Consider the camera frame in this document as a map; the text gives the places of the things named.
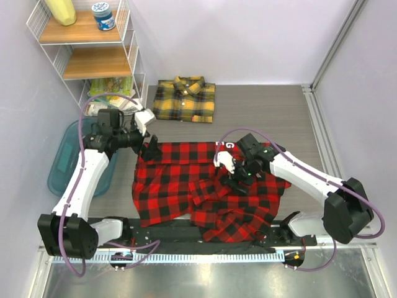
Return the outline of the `red black plaid shirt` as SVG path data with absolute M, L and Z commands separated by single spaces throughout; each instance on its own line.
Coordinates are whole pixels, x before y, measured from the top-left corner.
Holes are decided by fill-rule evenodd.
M 216 143 L 168 142 L 159 148 L 161 156 L 138 157 L 135 165 L 132 198 L 141 226 L 189 214 L 207 242 L 250 242 L 267 235 L 288 181 L 263 173 L 240 195 L 223 182 L 227 170 L 213 164 Z

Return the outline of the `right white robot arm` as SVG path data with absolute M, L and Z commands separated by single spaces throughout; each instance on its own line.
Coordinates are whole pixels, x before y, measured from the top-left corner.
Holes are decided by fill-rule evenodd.
M 241 161 L 217 149 L 213 163 L 226 168 L 232 187 L 238 192 L 247 194 L 247 186 L 254 177 L 267 173 L 290 182 L 322 205 L 320 215 L 297 212 L 284 220 L 286 226 L 280 229 L 280 237 L 285 244 L 294 245 L 310 234 L 327 234 L 339 243 L 348 244 L 373 220 L 373 209 L 367 204 L 360 181 L 332 177 L 275 143 L 259 142 L 251 133 L 237 141 L 236 146 L 243 156 Z

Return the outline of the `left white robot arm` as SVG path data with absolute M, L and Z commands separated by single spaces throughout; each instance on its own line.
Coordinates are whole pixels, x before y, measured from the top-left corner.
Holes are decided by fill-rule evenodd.
M 112 241 L 124 248 L 131 243 L 132 232 L 123 217 L 106 217 L 99 222 L 88 222 L 89 206 L 101 176 L 112 157 L 121 148 L 131 148 L 144 160 L 161 154 L 158 138 L 151 136 L 148 124 L 155 120 L 150 109 L 134 113 L 129 128 L 122 127 L 122 111 L 101 109 L 89 133 L 79 133 L 83 145 L 78 163 L 66 191 L 50 214 L 42 214 L 38 230 L 47 253 L 51 256 L 91 259 L 97 247 Z

